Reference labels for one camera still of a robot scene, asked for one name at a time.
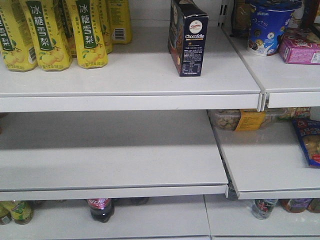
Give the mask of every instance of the pink box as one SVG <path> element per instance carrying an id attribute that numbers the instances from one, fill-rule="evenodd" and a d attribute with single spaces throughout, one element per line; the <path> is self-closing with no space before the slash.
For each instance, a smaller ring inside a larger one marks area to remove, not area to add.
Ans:
<path id="1" fill-rule="evenodd" d="M 310 29 L 288 28 L 279 53 L 286 64 L 320 65 L 320 39 Z"/>

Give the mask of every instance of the yellow bottle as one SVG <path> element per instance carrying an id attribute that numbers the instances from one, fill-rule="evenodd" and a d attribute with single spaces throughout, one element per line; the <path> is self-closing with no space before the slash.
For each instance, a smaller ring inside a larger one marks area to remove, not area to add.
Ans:
<path id="1" fill-rule="evenodd" d="M 74 31 L 77 61 L 84 69 L 101 68 L 108 63 L 98 1 L 66 1 Z"/>
<path id="2" fill-rule="evenodd" d="M 28 22 L 39 67 L 45 71 L 67 69 L 72 56 L 59 14 L 59 0 L 19 1 Z"/>
<path id="3" fill-rule="evenodd" d="M 107 0 L 112 43 L 128 44 L 132 41 L 132 28 L 128 0 Z"/>
<path id="4" fill-rule="evenodd" d="M 109 54 L 113 50 L 112 38 L 111 38 L 111 27 L 109 22 L 109 13 L 107 7 L 107 0 L 98 0 L 100 23 L 102 36 L 106 53 Z"/>
<path id="5" fill-rule="evenodd" d="M 0 42 L 4 64 L 10 71 L 26 72 L 38 65 L 19 0 L 0 0 Z"/>
<path id="6" fill-rule="evenodd" d="M 74 30 L 72 28 L 71 18 L 70 18 L 69 10 L 67 8 L 66 0 L 59 0 L 58 8 L 59 8 L 59 14 L 60 14 L 62 26 L 64 29 L 64 33 L 66 36 L 66 40 L 68 42 L 68 48 L 71 51 L 72 57 L 76 58 L 77 49 L 76 49 Z"/>

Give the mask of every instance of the white metal shelf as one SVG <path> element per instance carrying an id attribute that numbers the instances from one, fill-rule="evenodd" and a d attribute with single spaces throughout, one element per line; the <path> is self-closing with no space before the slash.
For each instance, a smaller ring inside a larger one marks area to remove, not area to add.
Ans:
<path id="1" fill-rule="evenodd" d="M 223 29 L 248 71 L 266 94 L 269 108 L 320 106 L 320 66 L 286 64 L 280 54 L 257 56 L 247 50 L 247 40 L 230 37 Z"/>
<path id="2" fill-rule="evenodd" d="M 84 200 L 47 201 L 26 225 L 1 226 L 3 240 L 210 240 L 202 195 L 151 197 L 147 204 L 120 200 L 107 223 L 94 221 Z"/>
<path id="3" fill-rule="evenodd" d="M 0 200 L 224 193 L 205 110 L 10 113 Z"/>
<path id="4" fill-rule="evenodd" d="M 320 198 L 319 169 L 308 166 L 290 122 L 214 130 L 239 199 Z"/>
<path id="5" fill-rule="evenodd" d="M 137 27 L 103 68 L 10 72 L 0 63 L 0 112 L 257 108 L 260 88 L 221 28 L 212 27 L 200 77 L 179 77 L 168 27 Z"/>
<path id="6" fill-rule="evenodd" d="M 206 195 L 211 234 L 218 240 L 315 240 L 320 238 L 319 214 L 289 213 L 278 204 L 269 218 L 251 213 L 251 200 L 229 201 L 222 194 Z"/>

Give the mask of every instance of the red bottle label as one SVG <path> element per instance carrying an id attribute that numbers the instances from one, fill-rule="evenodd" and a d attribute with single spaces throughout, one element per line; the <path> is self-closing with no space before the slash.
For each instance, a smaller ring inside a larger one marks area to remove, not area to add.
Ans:
<path id="1" fill-rule="evenodd" d="M 111 202 L 111 198 L 91 198 L 87 199 L 87 202 L 93 209 L 104 209 Z"/>

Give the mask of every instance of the green label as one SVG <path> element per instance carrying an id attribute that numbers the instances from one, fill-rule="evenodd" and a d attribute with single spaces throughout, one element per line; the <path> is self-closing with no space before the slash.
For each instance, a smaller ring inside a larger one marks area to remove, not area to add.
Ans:
<path id="1" fill-rule="evenodd" d="M 14 48 L 11 44 L 10 38 L 8 36 L 5 24 L 0 15 L 0 41 L 2 45 L 2 49 L 6 51 L 13 51 Z"/>
<path id="2" fill-rule="evenodd" d="M 72 33 L 69 31 L 69 27 L 68 27 L 68 20 L 67 20 L 67 16 L 66 16 L 66 11 L 65 11 L 65 7 L 64 7 L 64 0 L 59 0 L 58 1 L 58 8 L 59 8 L 59 16 L 62 22 L 62 26 L 63 26 L 63 30 L 65 33 L 65 36 L 69 39 L 72 37 Z"/>
<path id="3" fill-rule="evenodd" d="M 40 1 L 26 1 L 29 8 L 36 35 L 38 36 L 40 49 L 43 51 L 53 50 L 53 46 L 50 41 L 48 29 L 45 23 L 45 17 L 43 8 Z"/>
<path id="4" fill-rule="evenodd" d="M 93 49 L 97 47 L 94 28 L 92 27 L 92 19 L 90 14 L 90 0 L 76 0 L 76 6 L 79 13 L 79 20 L 82 28 L 82 37 L 85 49 Z"/>

